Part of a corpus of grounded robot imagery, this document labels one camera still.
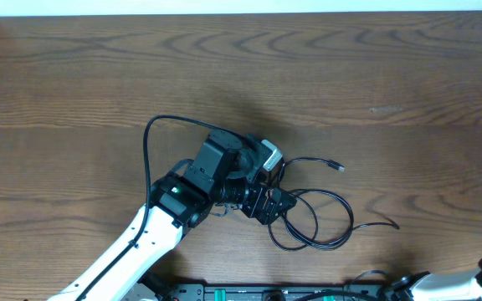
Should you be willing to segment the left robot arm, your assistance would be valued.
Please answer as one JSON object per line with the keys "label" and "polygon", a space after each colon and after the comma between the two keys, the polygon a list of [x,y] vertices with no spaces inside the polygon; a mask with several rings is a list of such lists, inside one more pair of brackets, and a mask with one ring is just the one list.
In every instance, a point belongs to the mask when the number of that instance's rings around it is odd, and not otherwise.
{"label": "left robot arm", "polygon": [[236,205],[263,225],[296,200],[264,184],[282,160],[268,140],[212,130],[193,160],[174,166],[149,188],[148,199],[119,238],[55,300],[157,300],[145,272],[205,220],[215,205]]}

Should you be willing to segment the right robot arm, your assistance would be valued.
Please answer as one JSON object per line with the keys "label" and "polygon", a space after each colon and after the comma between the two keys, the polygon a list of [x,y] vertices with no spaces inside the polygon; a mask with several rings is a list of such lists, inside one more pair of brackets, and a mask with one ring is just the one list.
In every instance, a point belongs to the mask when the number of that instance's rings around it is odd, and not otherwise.
{"label": "right robot arm", "polygon": [[400,278],[382,290],[381,299],[390,301],[482,300],[482,258],[476,269],[466,272],[451,274],[422,272]]}

